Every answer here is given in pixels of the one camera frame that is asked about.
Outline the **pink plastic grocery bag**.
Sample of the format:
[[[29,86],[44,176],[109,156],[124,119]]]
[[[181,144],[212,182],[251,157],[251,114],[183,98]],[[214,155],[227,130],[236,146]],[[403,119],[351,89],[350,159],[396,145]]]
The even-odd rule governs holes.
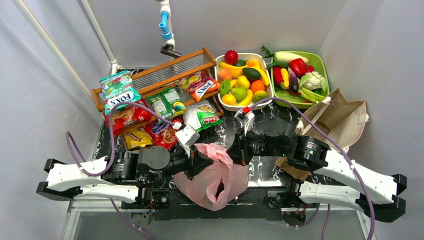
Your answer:
[[[249,182],[249,167],[233,163],[226,153],[227,149],[221,145],[196,143],[195,146],[200,153],[213,160],[213,164],[192,180],[189,180],[183,172],[177,173],[173,179],[174,184],[195,204],[213,212],[219,211],[246,191]],[[216,199],[215,194],[221,181],[225,189]]]

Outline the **dark grape bunch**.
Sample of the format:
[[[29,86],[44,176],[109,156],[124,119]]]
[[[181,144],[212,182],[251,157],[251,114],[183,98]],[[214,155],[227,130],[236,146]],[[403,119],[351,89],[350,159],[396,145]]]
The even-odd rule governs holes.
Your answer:
[[[224,183],[221,181],[217,187],[216,193],[215,193],[215,198],[218,199],[221,192],[225,190],[225,186]]]

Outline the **red chips bag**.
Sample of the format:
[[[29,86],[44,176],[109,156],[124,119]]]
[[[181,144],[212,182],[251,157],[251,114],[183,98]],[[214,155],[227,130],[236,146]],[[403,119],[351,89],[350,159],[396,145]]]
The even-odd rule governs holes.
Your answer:
[[[143,129],[152,138],[155,146],[164,147],[167,150],[172,149],[178,142],[176,137],[177,130],[166,122],[158,120],[147,123]]]

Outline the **red chili pepper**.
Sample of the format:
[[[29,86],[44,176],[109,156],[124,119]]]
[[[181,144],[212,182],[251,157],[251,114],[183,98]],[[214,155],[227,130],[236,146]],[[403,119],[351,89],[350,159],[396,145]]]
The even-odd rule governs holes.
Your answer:
[[[280,86],[284,82],[280,66],[274,66],[272,70],[273,81],[275,85]]]

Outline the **yellow banana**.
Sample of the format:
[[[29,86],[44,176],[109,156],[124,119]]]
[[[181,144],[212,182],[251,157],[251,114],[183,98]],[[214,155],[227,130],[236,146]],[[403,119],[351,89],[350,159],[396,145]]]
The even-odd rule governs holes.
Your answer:
[[[270,85],[270,79],[268,77],[268,74],[265,73],[260,67],[253,66],[252,68],[255,69],[255,70],[257,70],[259,72],[259,74],[261,76],[260,79],[263,82],[263,84],[265,86],[269,86]]]

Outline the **green mango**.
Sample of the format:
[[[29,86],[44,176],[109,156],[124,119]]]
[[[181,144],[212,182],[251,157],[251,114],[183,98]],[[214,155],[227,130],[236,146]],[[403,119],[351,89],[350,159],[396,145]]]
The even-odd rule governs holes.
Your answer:
[[[238,103],[243,101],[248,95],[247,89],[243,86],[234,87],[230,90],[230,92]]]

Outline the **yellow orange small fruit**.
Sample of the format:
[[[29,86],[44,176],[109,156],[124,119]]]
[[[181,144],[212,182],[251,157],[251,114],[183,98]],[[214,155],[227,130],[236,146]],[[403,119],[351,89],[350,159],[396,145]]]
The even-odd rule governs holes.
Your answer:
[[[224,96],[221,97],[221,100],[224,104],[231,105],[231,106],[236,105],[237,103],[235,96],[232,94],[225,94]]]

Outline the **orange Fox's candy bag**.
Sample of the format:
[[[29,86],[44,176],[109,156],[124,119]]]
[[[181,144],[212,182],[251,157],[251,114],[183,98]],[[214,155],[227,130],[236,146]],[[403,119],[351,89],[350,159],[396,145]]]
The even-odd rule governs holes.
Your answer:
[[[196,102],[199,102],[206,93],[218,90],[221,86],[217,80],[201,71],[182,78],[178,85],[191,95]]]

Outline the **yellow pear fruit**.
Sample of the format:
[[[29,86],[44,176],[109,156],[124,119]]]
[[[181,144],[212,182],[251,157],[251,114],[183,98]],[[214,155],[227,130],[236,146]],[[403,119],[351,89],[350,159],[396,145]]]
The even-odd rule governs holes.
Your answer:
[[[243,88],[245,88],[247,90],[247,89],[250,88],[250,85],[251,85],[251,83],[248,80],[248,78],[246,76],[244,76],[244,75],[241,75],[241,76],[239,76],[237,78],[237,81],[236,81],[236,85],[235,86],[236,87],[243,87]]]

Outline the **dark green avocado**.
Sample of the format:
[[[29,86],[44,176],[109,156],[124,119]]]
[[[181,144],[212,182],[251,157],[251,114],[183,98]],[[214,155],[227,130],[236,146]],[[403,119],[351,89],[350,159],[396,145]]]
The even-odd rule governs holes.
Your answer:
[[[244,76],[247,77],[247,79],[253,80],[253,81],[259,80],[262,77],[261,73],[257,69],[252,67],[243,68],[242,73]]]

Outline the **white radish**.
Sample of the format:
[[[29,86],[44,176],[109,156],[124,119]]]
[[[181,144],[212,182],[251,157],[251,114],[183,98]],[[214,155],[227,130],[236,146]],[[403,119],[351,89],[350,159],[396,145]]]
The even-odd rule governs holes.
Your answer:
[[[280,61],[285,63],[289,63],[295,59],[302,59],[306,64],[309,62],[308,58],[298,55],[296,53],[287,52],[287,51],[277,51],[274,53],[273,58],[275,61]]]

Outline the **tangerine at basin back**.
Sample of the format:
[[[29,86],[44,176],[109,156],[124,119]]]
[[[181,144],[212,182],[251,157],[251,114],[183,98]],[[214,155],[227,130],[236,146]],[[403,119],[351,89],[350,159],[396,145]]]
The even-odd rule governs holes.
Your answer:
[[[248,66],[250,68],[259,68],[259,69],[261,68],[260,63],[257,60],[255,60],[255,59],[249,60],[248,61]]]

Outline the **green bell pepper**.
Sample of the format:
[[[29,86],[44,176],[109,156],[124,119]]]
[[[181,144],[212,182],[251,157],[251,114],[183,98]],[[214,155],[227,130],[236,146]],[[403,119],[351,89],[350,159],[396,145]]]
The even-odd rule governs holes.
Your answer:
[[[227,95],[228,92],[231,89],[231,81],[229,79],[224,79],[221,83],[220,83],[220,88],[219,88],[219,95],[222,98],[223,96]]]

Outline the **peach fruit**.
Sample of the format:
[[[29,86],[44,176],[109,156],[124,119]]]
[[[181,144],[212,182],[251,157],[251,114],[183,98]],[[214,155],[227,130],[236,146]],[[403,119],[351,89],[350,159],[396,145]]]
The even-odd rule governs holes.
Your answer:
[[[216,79],[218,80],[219,83],[222,83],[224,80],[231,81],[233,79],[233,76],[229,69],[222,68],[217,72]]]

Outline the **white pipe with blue valve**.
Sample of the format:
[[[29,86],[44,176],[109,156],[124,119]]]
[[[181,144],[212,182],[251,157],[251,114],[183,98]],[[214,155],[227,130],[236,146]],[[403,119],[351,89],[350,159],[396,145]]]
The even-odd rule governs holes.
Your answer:
[[[165,41],[165,44],[160,49],[160,53],[173,59],[180,58],[182,54],[176,51],[176,41],[172,29],[170,1],[158,0],[157,2],[160,4],[160,23],[158,27],[160,28],[161,37]]]

